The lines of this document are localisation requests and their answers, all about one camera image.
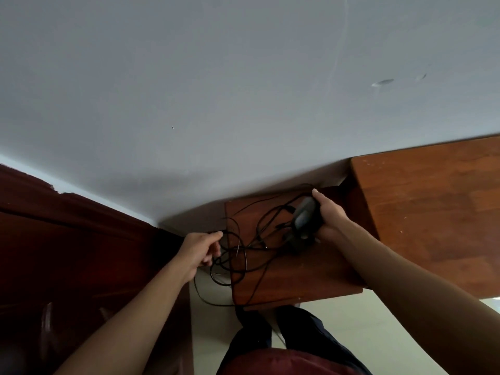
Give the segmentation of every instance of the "forearm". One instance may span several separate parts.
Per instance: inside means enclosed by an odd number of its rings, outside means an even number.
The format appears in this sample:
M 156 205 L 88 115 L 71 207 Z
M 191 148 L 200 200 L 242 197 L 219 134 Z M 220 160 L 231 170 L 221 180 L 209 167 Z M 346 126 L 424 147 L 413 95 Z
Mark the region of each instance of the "forearm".
M 63 374 L 140 374 L 184 285 L 175 259 L 59 368 Z
M 404 328 L 450 374 L 496 373 L 500 315 L 345 221 L 336 244 Z

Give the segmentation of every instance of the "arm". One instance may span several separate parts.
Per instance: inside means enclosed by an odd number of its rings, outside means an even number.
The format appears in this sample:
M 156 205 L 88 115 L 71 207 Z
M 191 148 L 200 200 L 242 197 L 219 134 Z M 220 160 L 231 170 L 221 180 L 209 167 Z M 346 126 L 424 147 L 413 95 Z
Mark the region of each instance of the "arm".
M 457 286 L 411 263 L 313 191 L 334 244 L 415 341 L 449 374 L 500 371 L 500 315 Z
M 188 234 L 178 254 L 55 373 L 140 374 L 182 286 L 200 265 L 220 256 L 222 233 Z

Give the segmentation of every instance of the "person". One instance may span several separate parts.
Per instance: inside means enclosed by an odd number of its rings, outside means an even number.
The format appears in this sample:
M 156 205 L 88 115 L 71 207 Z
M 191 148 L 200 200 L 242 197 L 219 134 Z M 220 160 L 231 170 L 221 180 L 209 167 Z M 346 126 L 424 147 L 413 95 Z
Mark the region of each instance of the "person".
M 415 341 L 451 375 L 500 373 L 500 315 L 455 285 L 414 265 L 349 220 L 313 190 L 321 241 L 335 245 Z M 181 287 L 221 254 L 222 233 L 190 233 L 178 254 L 57 370 L 57 375 L 140 374 Z M 271 328 L 236 309 L 243 328 L 218 371 L 230 374 L 370 374 L 321 321 L 293 306 L 277 308 L 286 350 L 270 348 Z

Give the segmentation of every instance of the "hand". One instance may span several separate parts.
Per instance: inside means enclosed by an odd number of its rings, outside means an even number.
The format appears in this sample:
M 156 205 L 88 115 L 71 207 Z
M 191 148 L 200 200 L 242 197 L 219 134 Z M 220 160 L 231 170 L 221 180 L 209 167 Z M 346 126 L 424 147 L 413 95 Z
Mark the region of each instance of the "hand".
M 174 258 L 180 265 L 185 266 L 186 276 L 184 281 L 191 281 L 199 266 L 211 266 L 212 258 L 221 256 L 221 245 L 219 240 L 222 232 L 189 233 Z
M 320 193 L 317 189 L 313 189 L 313 197 L 320 203 L 321 216 L 324 220 L 324 225 L 318 230 L 317 236 L 333 243 L 338 242 L 341 237 L 342 225 L 351 222 L 347 217 L 344 209 L 330 200 L 328 197 Z

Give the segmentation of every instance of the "tangled cable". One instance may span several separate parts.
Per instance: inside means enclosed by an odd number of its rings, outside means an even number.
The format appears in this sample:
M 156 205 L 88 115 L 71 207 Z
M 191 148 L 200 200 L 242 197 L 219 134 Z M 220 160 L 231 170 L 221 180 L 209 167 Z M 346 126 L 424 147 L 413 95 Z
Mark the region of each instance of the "tangled cable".
M 247 273 L 254 272 L 254 271 L 259 271 L 262 268 L 264 269 L 263 272 L 262 272 L 262 275 L 260 276 L 259 280 L 255 284 L 255 288 L 253 289 L 252 295 L 250 296 L 250 298 L 248 299 L 248 301 L 245 304 L 241 305 L 243 307 L 248 306 L 248 305 L 251 304 L 252 299 L 255 296 L 255 293 L 257 292 L 257 289 L 259 288 L 259 285 L 261 284 L 262 280 L 264 279 L 264 276 L 266 275 L 266 272 L 269 269 L 270 264 L 276 258 L 279 258 L 279 257 L 287 254 L 288 251 L 289 251 L 288 248 L 287 248 L 288 246 L 287 246 L 286 242 L 284 242 L 283 245 L 278 246 L 278 247 L 268 247 L 266 245 L 266 242 L 265 242 L 265 239 L 267 237 L 273 235 L 274 233 L 276 233 L 276 232 L 278 232 L 280 230 L 283 230 L 283 229 L 289 229 L 289 228 L 291 228 L 291 225 L 290 225 L 289 222 L 288 223 L 280 223 L 280 224 L 276 225 L 274 227 L 274 229 L 271 231 L 271 233 L 269 235 L 267 235 L 266 237 L 264 237 L 264 238 L 262 237 L 263 233 L 271 226 L 271 224 L 273 223 L 273 221 L 278 217 L 278 215 L 282 211 L 285 210 L 285 211 L 289 212 L 290 214 L 293 214 L 293 212 L 295 211 L 295 208 L 293 206 L 291 206 L 291 203 L 293 203 L 294 201 L 298 200 L 301 197 L 310 196 L 310 192 L 302 192 L 299 195 L 297 195 L 294 198 L 292 198 L 290 201 L 287 201 L 285 204 L 278 205 L 278 206 L 276 206 L 276 207 L 271 208 L 270 210 L 268 210 L 260 218 L 259 222 L 257 223 L 257 226 L 255 227 L 255 236 L 253 237 L 252 241 L 250 243 L 248 243 L 247 245 L 245 245 L 245 243 L 241 239 L 241 237 L 240 237 L 240 225 L 238 224 L 238 222 L 233 217 L 235 215 L 239 214 L 240 212 L 242 212 L 243 210 L 247 209 L 248 207 L 251 207 L 252 205 L 256 204 L 256 203 L 263 202 L 263 201 L 269 201 L 269 200 L 277 198 L 277 197 L 279 197 L 281 195 L 282 194 L 275 195 L 273 197 L 265 198 L 265 199 L 262 199 L 262 200 L 254 201 L 254 202 L 248 204 L 247 206 L 245 206 L 244 208 L 238 210 L 231 217 L 224 217 L 225 220 L 231 220 L 232 222 L 234 222 L 234 224 L 236 225 L 236 228 L 238 230 L 237 233 L 231 232 L 231 231 L 229 231 L 227 229 L 222 231 L 227 236 L 227 238 L 228 238 L 227 239 L 228 244 L 229 244 L 229 236 L 230 235 L 236 237 L 236 239 L 238 240 L 238 242 L 237 242 L 236 246 L 232 246 L 232 247 L 224 247 L 224 246 L 221 245 L 221 256 L 219 258 L 214 258 L 213 264 L 210 267 L 210 270 L 209 270 L 210 278 L 216 284 L 218 284 L 218 285 L 229 287 L 229 286 L 233 286 L 233 285 L 238 284 L 241 281 L 243 281 L 243 279 L 245 278 L 245 276 L 246 276 Z M 274 214 L 272 215 L 272 217 L 270 218 L 270 220 L 267 223 L 265 223 L 263 227 L 261 227 L 262 222 L 270 214 L 272 214 L 273 212 L 274 212 Z M 264 263 L 258 265 L 257 267 L 248 268 L 247 251 L 267 251 L 267 252 L 274 252 L 274 255 L 270 259 L 266 260 Z M 228 266 L 228 263 L 232 259 L 231 253 L 233 253 L 233 252 L 234 252 L 235 256 L 238 256 L 240 254 L 240 252 L 243 255 L 244 263 L 245 263 L 245 268 L 243 270 L 236 270 L 236 269 L 231 268 L 230 266 Z M 217 280 L 214 277 L 214 275 L 215 275 L 214 274 L 214 266 L 216 266 L 216 265 L 219 266 L 220 268 L 222 268 L 223 270 L 228 271 L 230 274 L 238 273 L 241 276 L 238 277 L 235 281 L 233 281 L 232 277 L 230 277 L 231 278 L 230 283 L 223 283 L 223 282 Z M 208 302 L 207 300 L 205 300 L 199 294 L 198 287 L 197 287 L 197 284 L 196 284 L 196 276 L 194 278 L 194 286 L 195 286 L 195 290 L 196 290 L 196 292 L 198 294 L 198 297 L 204 303 L 206 303 L 208 305 L 212 305 L 212 306 L 215 306 L 215 307 L 234 307 L 235 306 L 235 304 L 216 304 L 216 303 Z

